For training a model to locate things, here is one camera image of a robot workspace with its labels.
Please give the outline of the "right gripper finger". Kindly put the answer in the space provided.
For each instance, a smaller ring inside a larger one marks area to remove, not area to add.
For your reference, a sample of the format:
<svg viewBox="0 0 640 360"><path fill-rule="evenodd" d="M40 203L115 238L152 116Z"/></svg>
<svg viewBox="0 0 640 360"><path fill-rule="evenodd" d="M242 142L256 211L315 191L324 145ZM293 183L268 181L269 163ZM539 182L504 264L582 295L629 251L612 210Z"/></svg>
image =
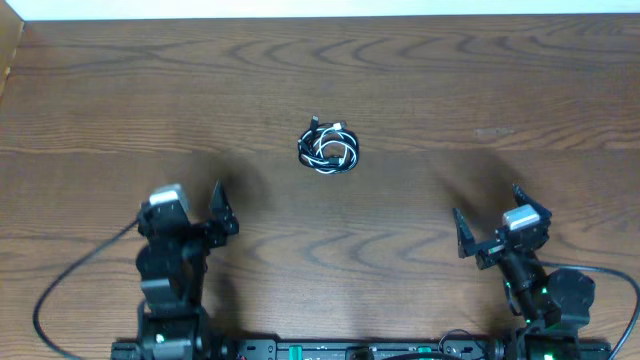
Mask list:
<svg viewBox="0 0 640 360"><path fill-rule="evenodd" d="M458 256L466 258L476 254L476 242L464 216L459 209L453 208L452 214L457 233Z"/></svg>
<svg viewBox="0 0 640 360"><path fill-rule="evenodd" d="M514 200L518 206L529 205L536 211L536 213L541 218L544 218L544 219L548 219L552 217L551 211L545 208L544 206L542 206L537 201L535 201L532 197L527 195L520 185L513 184L512 193L513 193Z"/></svg>

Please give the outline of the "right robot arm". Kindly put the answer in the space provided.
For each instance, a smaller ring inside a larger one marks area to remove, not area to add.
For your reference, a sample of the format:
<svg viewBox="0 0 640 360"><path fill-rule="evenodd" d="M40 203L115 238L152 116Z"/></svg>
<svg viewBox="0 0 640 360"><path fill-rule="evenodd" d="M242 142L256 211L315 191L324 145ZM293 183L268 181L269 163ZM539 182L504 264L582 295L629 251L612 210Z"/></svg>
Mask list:
<svg viewBox="0 0 640 360"><path fill-rule="evenodd" d="M595 282L579 270L560 267L548 273L536 251L549 240L550 210L512 187L517 207L505 212L492 238L478 242L461 211L453 210L458 256L474 257L479 269L498 267L513 315L525 325L487 344L488 359L607 359L611 345L580 339L590 323Z"/></svg>

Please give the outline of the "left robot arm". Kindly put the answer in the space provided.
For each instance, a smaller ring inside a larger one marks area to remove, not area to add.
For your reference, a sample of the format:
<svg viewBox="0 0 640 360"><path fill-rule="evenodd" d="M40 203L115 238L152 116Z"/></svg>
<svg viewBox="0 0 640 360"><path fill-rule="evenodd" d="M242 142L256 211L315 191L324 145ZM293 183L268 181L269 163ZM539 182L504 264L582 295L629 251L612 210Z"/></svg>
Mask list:
<svg viewBox="0 0 640 360"><path fill-rule="evenodd" d="M112 359L234 359L237 347L213 329L202 306L207 257L239 232L223 185L215 184L209 218L193 223L183 187L160 187L141 205L138 232L148 244L136 258L144 300L134 339L112 344Z"/></svg>

